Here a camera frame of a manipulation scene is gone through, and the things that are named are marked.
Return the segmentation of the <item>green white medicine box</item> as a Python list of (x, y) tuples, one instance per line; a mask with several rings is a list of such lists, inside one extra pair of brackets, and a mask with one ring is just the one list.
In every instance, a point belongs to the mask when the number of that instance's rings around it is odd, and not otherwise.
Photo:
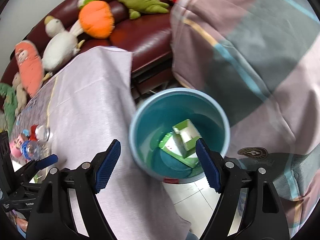
[(172, 127), (176, 135), (181, 139), (183, 146), (182, 156), (187, 158), (195, 153), (196, 141), (201, 137), (199, 131), (191, 122), (186, 119)]

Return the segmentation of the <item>scallion pancake box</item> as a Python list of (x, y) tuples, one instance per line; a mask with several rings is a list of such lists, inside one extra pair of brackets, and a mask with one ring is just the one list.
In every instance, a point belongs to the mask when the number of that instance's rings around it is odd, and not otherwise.
[(184, 142), (182, 137), (175, 132), (167, 133), (159, 142), (158, 146), (165, 153), (178, 160), (190, 168), (195, 168), (199, 160), (196, 155), (196, 141), (200, 139), (199, 136)]

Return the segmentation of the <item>pink carrot plush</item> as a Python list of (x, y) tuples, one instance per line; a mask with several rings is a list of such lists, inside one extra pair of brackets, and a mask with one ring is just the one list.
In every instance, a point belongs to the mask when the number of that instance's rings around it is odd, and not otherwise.
[(33, 98), (40, 90), (44, 68), (35, 45), (29, 40), (23, 40), (15, 46), (15, 59), (24, 90)]

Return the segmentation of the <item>clear plastic water bottle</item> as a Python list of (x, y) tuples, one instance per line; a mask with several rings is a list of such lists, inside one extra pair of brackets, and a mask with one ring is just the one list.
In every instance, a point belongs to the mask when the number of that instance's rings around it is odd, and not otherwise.
[(21, 154), (27, 161), (41, 160), (50, 155), (50, 147), (47, 143), (27, 140), (21, 145)]

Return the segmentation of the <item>grey purple tablecloth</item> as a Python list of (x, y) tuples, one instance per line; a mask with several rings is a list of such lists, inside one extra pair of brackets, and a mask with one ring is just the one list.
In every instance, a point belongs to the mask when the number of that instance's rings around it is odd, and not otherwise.
[(95, 47), (75, 57), (31, 99), (17, 118), (11, 138), (33, 125), (50, 128), (57, 168), (74, 169), (105, 151), (114, 139), (121, 154), (97, 199), (118, 239), (186, 239), (181, 218), (160, 181), (132, 158), (128, 131), (136, 111), (130, 89), (132, 53)]

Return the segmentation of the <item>pink paper cup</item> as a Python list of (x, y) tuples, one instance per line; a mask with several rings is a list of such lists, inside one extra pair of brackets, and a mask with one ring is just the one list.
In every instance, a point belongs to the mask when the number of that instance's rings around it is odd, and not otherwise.
[(19, 136), (9, 144), (11, 155), (13, 157), (19, 158), (22, 155), (21, 146), (25, 141), (28, 141), (28, 137), (26, 137), (23, 133), (20, 133)]

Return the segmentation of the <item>red cola can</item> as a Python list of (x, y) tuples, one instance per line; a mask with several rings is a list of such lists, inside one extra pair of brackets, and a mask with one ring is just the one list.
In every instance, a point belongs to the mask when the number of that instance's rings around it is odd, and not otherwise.
[(30, 140), (47, 142), (50, 137), (50, 128), (45, 125), (33, 125), (30, 128)]

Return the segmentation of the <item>white goose plush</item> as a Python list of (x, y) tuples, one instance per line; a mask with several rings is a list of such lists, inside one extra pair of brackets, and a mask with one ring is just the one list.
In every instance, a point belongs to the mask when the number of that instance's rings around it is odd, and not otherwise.
[(84, 43), (78, 41), (78, 36), (84, 32), (77, 20), (68, 31), (63, 23), (53, 16), (44, 19), (45, 32), (51, 38), (42, 57), (42, 66), (48, 73), (60, 70), (71, 58), (73, 58)]

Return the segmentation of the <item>beige bear plush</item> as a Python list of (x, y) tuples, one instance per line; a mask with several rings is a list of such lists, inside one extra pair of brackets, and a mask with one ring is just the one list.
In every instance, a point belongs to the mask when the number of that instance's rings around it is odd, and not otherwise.
[(17, 117), (27, 104), (27, 93), (22, 86), (22, 81), (19, 73), (16, 73), (12, 81), (12, 87), (16, 92), (17, 108), (15, 116)]

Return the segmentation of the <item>blue trash bin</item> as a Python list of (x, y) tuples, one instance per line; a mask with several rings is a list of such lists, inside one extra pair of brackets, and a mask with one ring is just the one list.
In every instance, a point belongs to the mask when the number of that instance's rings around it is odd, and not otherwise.
[(187, 184), (204, 177), (195, 153), (203, 138), (223, 157), (229, 148), (230, 126), (225, 111), (204, 92), (172, 88), (146, 100), (133, 117), (129, 145), (137, 165), (151, 177)]

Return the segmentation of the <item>orange carrot plush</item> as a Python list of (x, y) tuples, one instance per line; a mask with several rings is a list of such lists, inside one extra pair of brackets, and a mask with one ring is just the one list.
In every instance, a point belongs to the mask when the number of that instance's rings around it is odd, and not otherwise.
[(78, 0), (77, 6), (78, 20), (70, 32), (75, 36), (86, 33), (96, 39), (107, 39), (114, 29), (110, 6), (102, 0)]

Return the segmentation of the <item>plaid checked bedsheet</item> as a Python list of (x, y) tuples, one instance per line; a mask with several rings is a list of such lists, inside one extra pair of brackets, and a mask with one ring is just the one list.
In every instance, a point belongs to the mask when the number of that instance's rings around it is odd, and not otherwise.
[(231, 128), (226, 157), (267, 166), (291, 236), (319, 202), (319, 18), (308, 0), (178, 0), (172, 70)]

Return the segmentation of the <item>dark red leather sofa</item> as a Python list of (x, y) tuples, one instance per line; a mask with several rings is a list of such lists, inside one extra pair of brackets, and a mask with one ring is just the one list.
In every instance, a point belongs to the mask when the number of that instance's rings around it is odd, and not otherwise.
[[(69, 28), (78, 19), (78, 0), (64, 0), (47, 15), (60, 19)], [(80, 53), (96, 46), (116, 46), (133, 52), (131, 70), (131, 92), (134, 99), (163, 85), (174, 76), (171, 71), (171, 27), (170, 14), (142, 15), (137, 20), (130, 20), (128, 9), (118, 0), (105, 0), (111, 7), (115, 28), (106, 40), (95, 39), (86, 34), (79, 36), (85, 40)], [(44, 31), (44, 18), (35, 25), (24, 38), (35, 44), (40, 55), (46, 48), (49, 37)], [(11, 84), (18, 66), (14, 55), (1, 74), (1, 82)]]

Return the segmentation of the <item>light green crocodile plush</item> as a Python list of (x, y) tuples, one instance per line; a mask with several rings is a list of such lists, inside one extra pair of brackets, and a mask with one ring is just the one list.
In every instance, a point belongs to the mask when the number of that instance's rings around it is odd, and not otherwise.
[(8, 135), (10, 136), (16, 119), (15, 110), (18, 105), (15, 90), (8, 84), (1, 83), (1, 97), (4, 99), (3, 110), (7, 122)]

